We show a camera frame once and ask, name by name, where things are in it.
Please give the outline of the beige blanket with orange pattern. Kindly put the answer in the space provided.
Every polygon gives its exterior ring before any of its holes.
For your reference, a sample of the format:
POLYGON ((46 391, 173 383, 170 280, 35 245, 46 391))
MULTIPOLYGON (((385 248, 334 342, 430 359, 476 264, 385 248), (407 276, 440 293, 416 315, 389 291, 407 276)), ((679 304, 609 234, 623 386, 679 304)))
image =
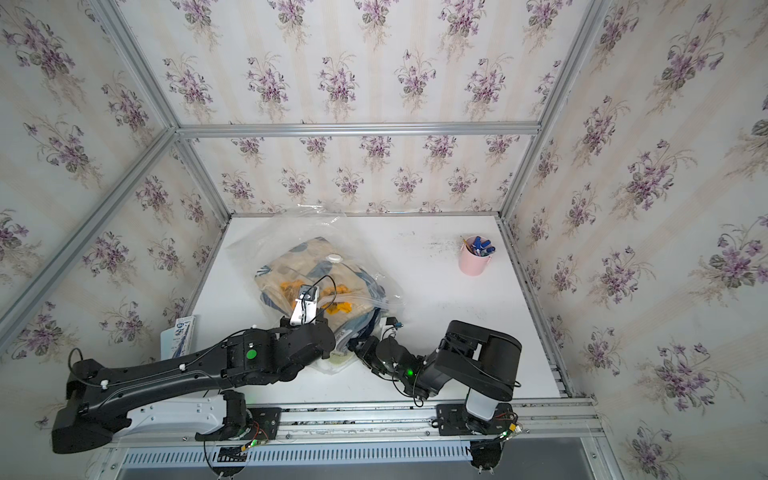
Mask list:
POLYGON ((302 285, 317 286, 318 307, 332 331, 358 331, 370 322, 375 310, 389 307, 381 276, 350 253, 323 237, 289 249, 258 268, 254 281, 262 304, 288 316, 302 285))

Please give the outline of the clear plastic vacuum bag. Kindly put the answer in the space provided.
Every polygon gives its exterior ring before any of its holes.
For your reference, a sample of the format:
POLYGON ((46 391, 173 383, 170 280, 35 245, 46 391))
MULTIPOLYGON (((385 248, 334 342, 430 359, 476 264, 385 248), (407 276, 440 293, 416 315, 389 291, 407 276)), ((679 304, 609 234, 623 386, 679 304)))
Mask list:
POLYGON ((269 326, 302 308, 299 323, 322 317, 334 334, 329 358, 313 363, 327 375, 356 362, 368 337, 403 313, 405 294, 377 260, 362 232, 337 209, 300 205, 265 221, 225 250, 238 279, 269 326))

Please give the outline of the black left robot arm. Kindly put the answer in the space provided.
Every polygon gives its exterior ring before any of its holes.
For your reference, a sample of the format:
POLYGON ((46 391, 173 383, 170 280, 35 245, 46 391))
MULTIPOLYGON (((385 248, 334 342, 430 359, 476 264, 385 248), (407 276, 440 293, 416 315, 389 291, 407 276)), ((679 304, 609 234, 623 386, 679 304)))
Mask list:
POLYGON ((202 351, 133 367, 108 368, 84 357, 68 362, 66 403, 55 417, 55 454, 110 443, 130 425, 128 413, 187 394, 290 382, 336 346, 324 319, 299 326, 236 331, 202 351))

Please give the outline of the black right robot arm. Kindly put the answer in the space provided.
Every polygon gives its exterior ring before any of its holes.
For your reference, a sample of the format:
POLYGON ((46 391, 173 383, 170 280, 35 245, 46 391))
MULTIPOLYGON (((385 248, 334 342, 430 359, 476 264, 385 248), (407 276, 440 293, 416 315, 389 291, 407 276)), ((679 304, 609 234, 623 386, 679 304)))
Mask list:
POLYGON ((459 320, 450 322, 443 339, 429 354, 411 353, 395 335, 370 336, 356 344, 354 352, 374 375, 417 401, 437 395, 450 381, 499 402, 510 401, 519 387, 521 342, 506 333, 459 320))

